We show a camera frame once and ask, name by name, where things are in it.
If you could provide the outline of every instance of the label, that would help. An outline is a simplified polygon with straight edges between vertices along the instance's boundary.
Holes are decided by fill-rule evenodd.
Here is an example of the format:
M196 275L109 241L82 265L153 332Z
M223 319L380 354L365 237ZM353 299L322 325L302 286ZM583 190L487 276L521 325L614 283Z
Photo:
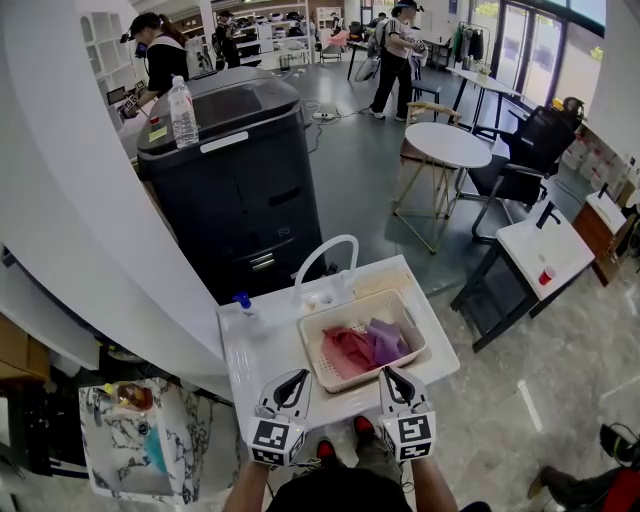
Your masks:
M149 142L153 142L154 140L157 140L160 137L164 137L166 134L167 134L167 127L163 126L159 130L156 130L149 134Z
M181 116L187 114L191 108L191 97L187 91L179 91L169 96L171 115Z

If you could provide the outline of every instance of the woman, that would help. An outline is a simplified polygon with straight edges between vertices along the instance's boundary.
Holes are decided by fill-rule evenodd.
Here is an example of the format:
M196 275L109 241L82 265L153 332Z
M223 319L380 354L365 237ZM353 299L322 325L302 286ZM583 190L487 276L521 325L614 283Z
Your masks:
M171 89L174 76L189 80L187 39L164 14L141 14L131 23L131 37L147 47L149 85L138 99L138 107L160 97Z
M413 50L422 53L422 48L415 44L410 37L411 24L416 16L418 6L414 0L401 0L391 11L391 19L384 27L382 46L380 83L373 99L369 113L376 119L384 119L382 113L387 99L398 79L398 107L396 120L407 120L407 103L411 101L411 65L409 52Z

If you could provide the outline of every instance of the pink cloth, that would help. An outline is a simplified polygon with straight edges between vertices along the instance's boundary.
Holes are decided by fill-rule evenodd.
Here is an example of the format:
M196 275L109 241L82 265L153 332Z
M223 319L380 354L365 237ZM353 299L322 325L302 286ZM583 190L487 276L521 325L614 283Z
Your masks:
M346 30L341 30L335 36L329 37L329 44L337 44L338 46L347 46L347 37L349 37L349 32Z
M343 379L352 379L378 368L374 360L374 341L366 332L345 327L324 331L322 353Z

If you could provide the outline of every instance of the cardboard box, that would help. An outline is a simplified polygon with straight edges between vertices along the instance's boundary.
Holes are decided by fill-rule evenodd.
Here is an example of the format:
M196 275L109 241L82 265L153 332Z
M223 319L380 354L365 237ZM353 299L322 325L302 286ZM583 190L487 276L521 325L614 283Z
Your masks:
M49 380L49 350L0 314L0 380Z

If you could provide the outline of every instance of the bin lid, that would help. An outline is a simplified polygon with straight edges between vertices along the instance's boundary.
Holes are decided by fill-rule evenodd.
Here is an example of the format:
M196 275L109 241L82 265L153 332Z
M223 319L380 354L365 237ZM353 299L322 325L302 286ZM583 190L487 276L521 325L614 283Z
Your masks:
M200 142L280 116L292 111L300 101L298 91L271 73L242 66L189 80L187 87L193 98ZM162 155L177 149L168 96L163 95L149 114L150 118L157 116L160 122L145 123L138 136L141 153ZM164 132L165 127L166 134L157 137L154 132Z

